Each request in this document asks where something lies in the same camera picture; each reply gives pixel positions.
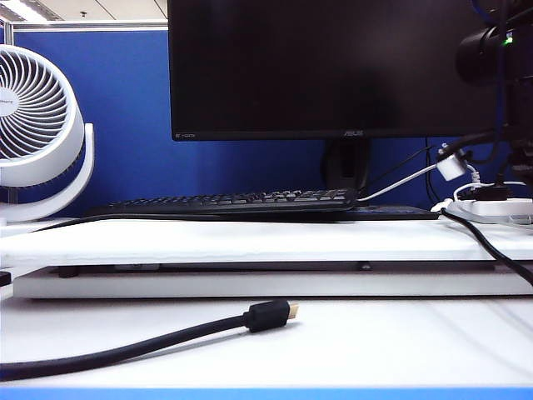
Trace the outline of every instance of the ceiling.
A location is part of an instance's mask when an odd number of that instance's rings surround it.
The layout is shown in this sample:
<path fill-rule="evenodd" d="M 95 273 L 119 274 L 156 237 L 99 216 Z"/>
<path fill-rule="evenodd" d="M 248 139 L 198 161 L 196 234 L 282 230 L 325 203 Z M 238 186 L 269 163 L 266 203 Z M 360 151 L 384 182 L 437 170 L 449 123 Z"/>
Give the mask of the ceiling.
<path fill-rule="evenodd" d="M 0 0 L 0 17 L 24 21 Z M 167 0 L 19 0 L 47 20 L 113 21 L 166 19 Z"/>

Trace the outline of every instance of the fan label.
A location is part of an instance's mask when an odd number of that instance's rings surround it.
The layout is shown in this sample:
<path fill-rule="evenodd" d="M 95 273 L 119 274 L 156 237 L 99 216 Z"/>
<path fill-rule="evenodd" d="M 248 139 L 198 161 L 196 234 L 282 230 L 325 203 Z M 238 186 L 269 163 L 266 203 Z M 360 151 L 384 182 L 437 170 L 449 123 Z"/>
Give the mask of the fan label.
<path fill-rule="evenodd" d="M 0 117 L 7 117 L 18 109 L 17 94 L 7 87 L 0 87 Z"/>

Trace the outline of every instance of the monitor stand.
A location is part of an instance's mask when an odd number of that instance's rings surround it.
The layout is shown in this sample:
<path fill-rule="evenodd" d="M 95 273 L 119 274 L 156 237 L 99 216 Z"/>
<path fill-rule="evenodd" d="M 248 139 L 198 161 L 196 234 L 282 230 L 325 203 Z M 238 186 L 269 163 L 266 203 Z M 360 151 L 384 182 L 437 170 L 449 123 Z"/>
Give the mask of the monitor stand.
<path fill-rule="evenodd" d="M 359 197 L 368 193 L 368 173 L 371 155 L 371 139 L 363 137 L 328 139 L 321 160 L 321 174 L 326 188 L 355 188 Z M 336 219 L 338 221 L 397 221 L 437 219 L 438 213 L 417 207 L 398 204 L 369 205 L 358 202 L 350 211 L 336 215 L 311 216 L 307 220 Z"/>
<path fill-rule="evenodd" d="M 321 174 L 326 188 L 355 188 L 357 192 L 364 189 L 370 150 L 371 141 L 367 138 L 327 139 L 321 160 Z"/>

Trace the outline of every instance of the black cable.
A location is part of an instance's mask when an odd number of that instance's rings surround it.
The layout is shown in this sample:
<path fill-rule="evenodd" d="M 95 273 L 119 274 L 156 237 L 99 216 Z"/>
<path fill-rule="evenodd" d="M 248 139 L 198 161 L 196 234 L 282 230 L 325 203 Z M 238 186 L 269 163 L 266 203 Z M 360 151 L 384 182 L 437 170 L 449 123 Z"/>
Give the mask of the black cable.
<path fill-rule="evenodd" d="M 503 135 L 503 126 L 506 121 L 506 59 L 505 59 L 505 41 L 507 34 L 507 16 L 509 13 L 508 0 L 502 0 L 500 19 L 498 21 L 498 48 L 496 51 L 496 120 L 495 120 L 495 138 L 492 144 L 491 153 L 483 160 L 471 158 L 469 161 L 474 164 L 487 164 L 496 158 Z"/>
<path fill-rule="evenodd" d="M 506 169 L 509 167 L 509 160 L 505 160 L 500 167 L 498 168 L 498 175 L 503 175 L 506 173 Z"/>
<path fill-rule="evenodd" d="M 73 219 L 72 221 L 65 221 L 42 227 L 33 232 L 48 231 L 50 229 L 71 227 L 72 225 L 79 225 L 81 223 L 94 223 L 96 221 L 106 221 L 108 219 L 152 219 L 158 221 L 230 221 L 228 217 L 214 214 L 103 214 L 92 217 L 83 217 Z"/>
<path fill-rule="evenodd" d="M 465 146 L 494 142 L 494 137 L 495 133 L 493 127 L 484 129 L 481 132 L 471 133 L 470 135 L 459 137 L 457 140 L 447 143 L 446 147 L 439 149 L 439 152 L 436 155 L 436 161 L 440 162 L 448 158 L 454 153 L 460 151 Z"/>
<path fill-rule="evenodd" d="M 237 317 L 203 323 L 202 325 L 196 325 L 195 327 L 103 352 L 55 360 L 0 363 L 0 382 L 101 368 L 129 358 L 152 353 L 162 348 L 168 348 L 178 343 L 233 328 L 247 327 L 253 333 L 279 328 L 286 325 L 287 319 L 294 318 L 296 311 L 297 305 L 290 305 L 284 300 L 264 302 L 252 305 L 247 312 Z"/>
<path fill-rule="evenodd" d="M 483 236 L 483 233 L 480 232 L 480 230 L 475 227 L 471 222 L 465 220 L 462 217 L 459 217 L 455 214 L 452 214 L 450 212 L 447 212 L 445 208 L 441 209 L 442 215 L 445 217 L 448 217 L 449 219 L 452 219 L 453 221 L 456 221 L 463 225 L 464 227 L 468 228 L 470 232 L 474 234 L 477 241 L 483 246 L 483 248 L 496 260 L 501 261 L 504 263 L 507 267 L 515 271 L 518 275 L 523 277 L 532 287 L 533 287 L 533 272 L 531 272 L 529 269 L 524 267 L 523 265 L 520 265 L 518 262 L 511 260 L 508 258 L 505 254 L 500 252 L 497 248 L 495 248 L 485 236 Z"/>
<path fill-rule="evenodd" d="M 470 1 L 471 3 L 471 6 L 472 8 L 474 8 L 474 11 L 481 17 L 483 18 L 483 21 L 489 25 L 489 26 L 492 26 L 492 25 L 496 25 L 497 22 L 496 20 L 487 12 L 485 11 L 485 9 L 483 9 L 479 2 L 477 0 L 471 0 Z"/>
<path fill-rule="evenodd" d="M 519 12 L 515 15 L 513 15 L 511 18 L 509 18 L 507 20 L 507 23 L 513 23 L 514 21 L 516 21 L 517 19 L 520 19 L 522 17 L 525 17 L 527 14 L 529 13 L 532 13 L 533 12 L 533 7 L 529 7 L 527 8 L 526 10 L 522 11 L 522 12 Z"/>
<path fill-rule="evenodd" d="M 386 170 L 384 173 L 382 173 L 381 175 L 379 175 L 378 177 L 375 177 L 374 179 L 372 179 L 369 183 L 367 183 L 365 186 L 363 186 L 361 188 L 361 191 L 362 190 L 365 190 L 367 188 L 369 188 L 371 185 L 373 185 L 374 183 L 382 180 L 384 177 L 386 177 L 388 174 L 390 173 L 393 173 L 395 172 L 395 170 L 397 170 L 398 168 L 402 167 L 403 165 L 407 164 L 410 160 L 412 160 L 413 158 L 415 158 L 416 156 L 418 156 L 420 153 L 423 153 L 423 152 L 428 152 L 430 149 L 432 149 L 434 146 L 428 146 L 426 145 L 426 147 L 424 148 L 421 148 L 419 150 L 416 150 L 416 152 L 412 153 L 412 155 L 410 155 L 408 158 L 406 158 L 405 160 L 399 162 L 397 165 L 395 165 L 394 167 L 391 167 L 389 168 L 388 170 Z"/>
<path fill-rule="evenodd" d="M 425 143 L 426 148 L 429 146 L 429 139 L 428 137 L 425 137 Z M 426 150 L 426 167 L 429 167 L 432 164 L 431 162 L 431 154 L 429 149 Z M 435 196 L 435 201 L 431 201 L 433 204 L 439 203 L 441 201 L 441 197 L 436 192 L 435 188 L 433 187 L 433 182 L 431 181 L 431 171 L 428 171 L 426 174 L 426 193 L 431 192 L 433 196 Z"/>

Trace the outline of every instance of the gold connector tip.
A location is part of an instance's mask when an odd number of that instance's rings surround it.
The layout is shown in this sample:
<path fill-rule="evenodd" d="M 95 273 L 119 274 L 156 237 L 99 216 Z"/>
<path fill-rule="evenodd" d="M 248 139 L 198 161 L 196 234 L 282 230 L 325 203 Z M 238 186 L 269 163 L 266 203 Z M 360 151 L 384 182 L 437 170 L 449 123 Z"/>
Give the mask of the gold connector tip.
<path fill-rule="evenodd" d="M 289 305 L 289 318 L 288 319 L 294 319 L 296 318 L 296 315 L 298 314 L 298 304 L 290 304 Z"/>

